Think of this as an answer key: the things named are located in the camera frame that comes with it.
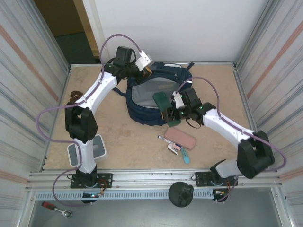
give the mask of wrench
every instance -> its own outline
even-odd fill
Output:
[[[43,202],[41,204],[41,206],[45,207],[45,208],[48,208],[50,210],[56,210],[60,213],[62,213],[62,215],[66,218],[70,218],[72,216],[72,212],[69,211],[69,210],[61,210],[61,209],[58,209],[55,205],[49,203],[49,202]]]

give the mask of backpack strap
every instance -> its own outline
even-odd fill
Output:
[[[126,97],[126,93],[123,93],[122,91],[120,91],[118,88],[113,88],[113,91],[117,92],[119,95]]]
[[[191,62],[191,63],[186,67],[186,69],[187,69],[187,70],[190,70],[190,68],[193,67],[193,65],[194,65],[194,63]]]

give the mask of wooden door frame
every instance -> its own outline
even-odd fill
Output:
[[[89,18],[87,16],[83,1],[82,0],[73,0],[73,1],[76,6],[78,15],[80,17],[82,26],[84,28],[85,35],[87,37],[87,40],[89,41],[91,51],[93,52],[94,57],[96,59],[99,59],[99,49],[98,49],[96,39],[94,37],[93,31],[92,31],[90,23],[89,23]]]

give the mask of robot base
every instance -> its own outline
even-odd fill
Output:
[[[71,175],[71,188],[101,188],[104,183],[99,179],[106,181],[106,188],[112,187],[113,174],[97,174],[97,166],[90,174],[76,170],[76,173]]]
[[[235,176],[214,180],[212,172],[196,172],[195,177],[198,187],[228,186],[228,182],[230,186],[233,186],[236,180]]]

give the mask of white wall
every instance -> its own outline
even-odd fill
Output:
[[[157,61],[236,61],[267,0],[83,0],[100,49],[122,33]],[[114,57],[123,38],[107,45]]]

